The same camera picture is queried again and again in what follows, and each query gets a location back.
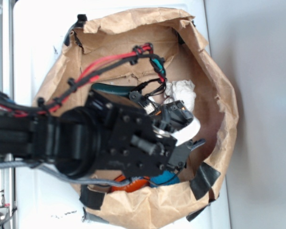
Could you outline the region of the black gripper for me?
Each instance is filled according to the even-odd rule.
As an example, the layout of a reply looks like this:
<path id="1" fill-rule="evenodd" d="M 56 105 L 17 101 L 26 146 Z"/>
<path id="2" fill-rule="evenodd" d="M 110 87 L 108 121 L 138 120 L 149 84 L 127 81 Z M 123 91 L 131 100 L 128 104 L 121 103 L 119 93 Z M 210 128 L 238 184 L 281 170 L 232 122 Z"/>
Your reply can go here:
<path id="1" fill-rule="evenodd" d="M 120 170 L 125 177 L 155 177 L 185 167 L 192 151 L 206 140 L 188 140 L 174 149 L 176 139 L 159 136 L 151 117 L 136 103 L 91 90 L 85 109 L 91 122 L 93 161 L 90 172 Z M 180 100 L 161 106 L 160 128 L 173 133 L 194 119 Z"/>

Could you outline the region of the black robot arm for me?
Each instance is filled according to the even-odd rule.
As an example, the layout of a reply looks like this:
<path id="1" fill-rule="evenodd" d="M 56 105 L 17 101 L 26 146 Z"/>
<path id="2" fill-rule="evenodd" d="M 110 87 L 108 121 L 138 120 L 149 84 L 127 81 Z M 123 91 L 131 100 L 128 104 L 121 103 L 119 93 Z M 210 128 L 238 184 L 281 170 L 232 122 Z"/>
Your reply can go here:
<path id="1" fill-rule="evenodd" d="M 39 168 L 75 184 L 121 187 L 135 178 L 178 175 L 200 123 L 182 101 L 148 114 L 137 100 L 92 89 L 59 117 L 0 111 L 0 169 Z"/>

